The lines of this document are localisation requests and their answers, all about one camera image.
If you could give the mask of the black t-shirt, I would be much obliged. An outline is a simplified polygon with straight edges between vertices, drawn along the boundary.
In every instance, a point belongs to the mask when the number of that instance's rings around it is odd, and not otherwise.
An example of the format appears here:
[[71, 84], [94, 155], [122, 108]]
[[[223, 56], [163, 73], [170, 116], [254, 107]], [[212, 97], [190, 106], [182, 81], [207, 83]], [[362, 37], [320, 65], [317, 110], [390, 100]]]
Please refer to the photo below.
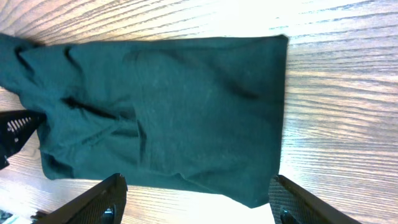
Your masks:
[[47, 120], [49, 179], [105, 179], [269, 201], [279, 171], [288, 39], [43, 46], [1, 36], [1, 86]]

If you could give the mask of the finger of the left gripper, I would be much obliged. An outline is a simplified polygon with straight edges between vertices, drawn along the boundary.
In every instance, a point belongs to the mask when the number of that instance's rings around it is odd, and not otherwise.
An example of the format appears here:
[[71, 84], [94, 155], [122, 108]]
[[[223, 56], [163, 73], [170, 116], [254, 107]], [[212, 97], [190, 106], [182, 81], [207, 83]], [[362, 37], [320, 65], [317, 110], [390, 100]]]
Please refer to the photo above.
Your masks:
[[21, 151], [44, 121], [43, 113], [31, 110], [1, 112], [1, 169], [9, 165], [8, 159]]

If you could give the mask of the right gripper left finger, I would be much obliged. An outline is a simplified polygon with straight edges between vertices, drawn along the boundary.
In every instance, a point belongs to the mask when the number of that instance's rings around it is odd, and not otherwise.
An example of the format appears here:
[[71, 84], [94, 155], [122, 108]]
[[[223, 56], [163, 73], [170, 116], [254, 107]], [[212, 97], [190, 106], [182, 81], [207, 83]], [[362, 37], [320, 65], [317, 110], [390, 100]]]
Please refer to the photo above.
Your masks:
[[121, 224], [126, 198], [126, 180], [116, 173], [57, 210], [30, 218], [34, 224]]

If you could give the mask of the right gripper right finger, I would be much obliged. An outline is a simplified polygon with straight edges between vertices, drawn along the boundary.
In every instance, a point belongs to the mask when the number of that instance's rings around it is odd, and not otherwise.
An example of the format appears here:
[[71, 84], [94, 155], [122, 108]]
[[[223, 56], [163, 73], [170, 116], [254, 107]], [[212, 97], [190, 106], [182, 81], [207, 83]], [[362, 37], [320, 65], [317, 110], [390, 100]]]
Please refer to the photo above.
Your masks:
[[283, 175], [271, 180], [269, 203], [276, 224], [361, 224]]

